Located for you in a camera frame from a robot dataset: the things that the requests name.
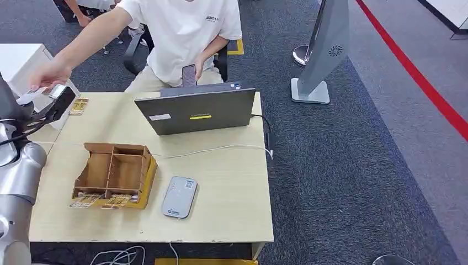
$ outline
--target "yellow label on laptop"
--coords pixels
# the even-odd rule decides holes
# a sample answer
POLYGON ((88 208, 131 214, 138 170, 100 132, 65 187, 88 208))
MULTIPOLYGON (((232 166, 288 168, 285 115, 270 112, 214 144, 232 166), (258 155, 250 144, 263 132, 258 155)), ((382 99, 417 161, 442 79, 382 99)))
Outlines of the yellow label on laptop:
POLYGON ((200 119, 209 119, 209 118, 211 118, 211 115, 190 117, 191 120, 200 120, 200 119))

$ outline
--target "metal pole base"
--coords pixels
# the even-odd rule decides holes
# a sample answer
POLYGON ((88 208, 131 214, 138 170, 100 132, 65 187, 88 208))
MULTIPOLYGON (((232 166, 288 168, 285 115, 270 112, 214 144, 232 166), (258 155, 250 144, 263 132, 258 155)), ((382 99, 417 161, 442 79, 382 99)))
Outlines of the metal pole base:
POLYGON ((298 46, 294 49, 292 52, 292 57, 294 58, 294 61, 302 67, 306 66, 307 60, 306 60, 306 54, 307 54, 307 49, 309 47, 307 45, 301 45, 298 46))
POLYGON ((308 96, 300 96, 297 87, 299 78, 291 79, 291 94, 292 101, 302 103, 328 104, 330 96, 328 95, 328 86, 325 81, 322 81, 308 96))
POLYGON ((396 255, 378 257, 372 265, 414 265, 411 261, 396 255))

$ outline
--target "human hand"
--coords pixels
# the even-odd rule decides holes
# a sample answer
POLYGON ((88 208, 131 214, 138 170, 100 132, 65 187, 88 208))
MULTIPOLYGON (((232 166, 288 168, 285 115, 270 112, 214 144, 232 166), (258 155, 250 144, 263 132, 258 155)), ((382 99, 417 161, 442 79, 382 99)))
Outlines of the human hand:
POLYGON ((205 60, 201 57, 198 57, 195 60, 195 80, 198 81, 201 77, 201 73, 203 73, 203 65, 205 64, 205 60))
POLYGON ((86 27, 89 24, 89 22, 91 22, 91 18, 84 14, 77 17, 77 19, 78 19, 79 25, 82 27, 86 27))
POLYGON ((72 69, 57 58, 42 65, 30 78, 31 90, 36 91, 40 87, 52 90, 57 84, 65 84, 72 74, 72 69))

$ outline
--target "white sticker on laptop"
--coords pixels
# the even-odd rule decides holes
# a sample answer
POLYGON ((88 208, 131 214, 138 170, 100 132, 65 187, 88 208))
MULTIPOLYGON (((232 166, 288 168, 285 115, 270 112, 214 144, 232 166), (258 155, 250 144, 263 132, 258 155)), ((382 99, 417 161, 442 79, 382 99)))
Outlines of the white sticker on laptop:
POLYGON ((155 121, 155 120, 168 120, 171 118, 169 114, 162 114, 162 115, 154 115, 149 117, 150 120, 155 121))

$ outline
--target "table leg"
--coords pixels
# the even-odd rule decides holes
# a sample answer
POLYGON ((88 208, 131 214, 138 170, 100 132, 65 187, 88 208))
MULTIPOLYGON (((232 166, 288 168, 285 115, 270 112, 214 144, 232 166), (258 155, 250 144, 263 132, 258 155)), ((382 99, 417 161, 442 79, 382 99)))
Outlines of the table leg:
POLYGON ((266 242, 252 243, 252 260, 256 261, 266 242))

